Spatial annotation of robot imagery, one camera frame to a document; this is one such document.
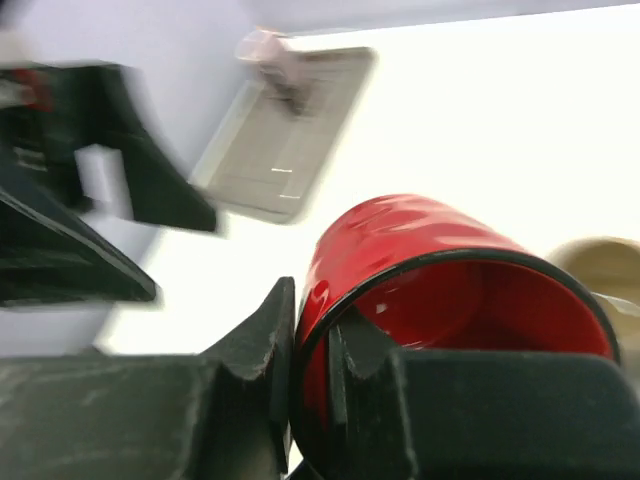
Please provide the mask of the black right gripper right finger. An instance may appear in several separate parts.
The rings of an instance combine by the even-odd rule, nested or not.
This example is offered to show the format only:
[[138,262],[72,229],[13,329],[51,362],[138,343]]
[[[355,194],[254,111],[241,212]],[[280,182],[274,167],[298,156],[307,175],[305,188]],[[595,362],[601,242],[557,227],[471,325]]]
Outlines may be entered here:
[[635,479],[639,402],[588,355],[413,350],[356,309],[328,337],[332,479]]

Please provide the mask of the purple mug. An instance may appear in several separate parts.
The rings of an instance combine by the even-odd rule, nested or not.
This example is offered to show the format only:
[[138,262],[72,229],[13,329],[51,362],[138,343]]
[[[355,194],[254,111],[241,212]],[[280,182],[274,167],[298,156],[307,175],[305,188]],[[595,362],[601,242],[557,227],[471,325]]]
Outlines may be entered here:
[[235,57],[249,64],[273,97],[293,115],[301,115],[310,93],[310,80],[298,52],[287,46],[280,32],[256,28],[236,46]]

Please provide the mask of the beige round mug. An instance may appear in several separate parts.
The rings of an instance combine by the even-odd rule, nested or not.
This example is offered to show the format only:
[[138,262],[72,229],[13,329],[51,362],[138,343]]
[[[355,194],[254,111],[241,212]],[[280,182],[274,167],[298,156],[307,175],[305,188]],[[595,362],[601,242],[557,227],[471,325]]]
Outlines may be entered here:
[[568,242],[548,260],[579,280],[601,303],[623,351],[639,354],[639,243],[615,237]]

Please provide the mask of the red mug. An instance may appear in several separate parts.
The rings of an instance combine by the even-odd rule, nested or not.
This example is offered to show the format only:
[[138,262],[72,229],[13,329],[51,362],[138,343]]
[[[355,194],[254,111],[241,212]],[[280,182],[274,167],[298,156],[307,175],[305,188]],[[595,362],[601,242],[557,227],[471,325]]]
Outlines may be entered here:
[[349,308],[410,348],[621,359],[603,308],[566,271],[436,200],[366,200],[318,240],[296,329],[291,425],[320,474],[328,463],[328,336]]

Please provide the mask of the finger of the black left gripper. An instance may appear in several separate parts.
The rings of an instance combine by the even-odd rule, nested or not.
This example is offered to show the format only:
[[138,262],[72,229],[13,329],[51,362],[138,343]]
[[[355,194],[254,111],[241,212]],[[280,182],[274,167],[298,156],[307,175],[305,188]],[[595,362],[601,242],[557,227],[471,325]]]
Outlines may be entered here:
[[74,70],[83,136],[121,153],[133,220],[158,226],[214,233],[216,210],[156,144],[135,109],[116,64]]
[[19,169],[1,171],[1,306],[152,302],[156,283]]

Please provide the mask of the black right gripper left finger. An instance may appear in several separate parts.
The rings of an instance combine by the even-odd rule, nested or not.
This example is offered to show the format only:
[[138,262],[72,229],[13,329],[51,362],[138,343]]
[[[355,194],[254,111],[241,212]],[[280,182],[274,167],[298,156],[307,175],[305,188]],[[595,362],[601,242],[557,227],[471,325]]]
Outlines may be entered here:
[[5,479],[280,479],[295,284],[197,355],[5,358]]

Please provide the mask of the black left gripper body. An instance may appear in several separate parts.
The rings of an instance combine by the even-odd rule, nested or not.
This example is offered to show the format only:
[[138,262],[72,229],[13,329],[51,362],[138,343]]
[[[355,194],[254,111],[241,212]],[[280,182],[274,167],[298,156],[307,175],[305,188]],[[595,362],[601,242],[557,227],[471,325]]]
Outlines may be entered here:
[[85,208],[77,144],[57,140],[56,113],[42,68],[1,69],[1,143],[45,191],[72,210]]

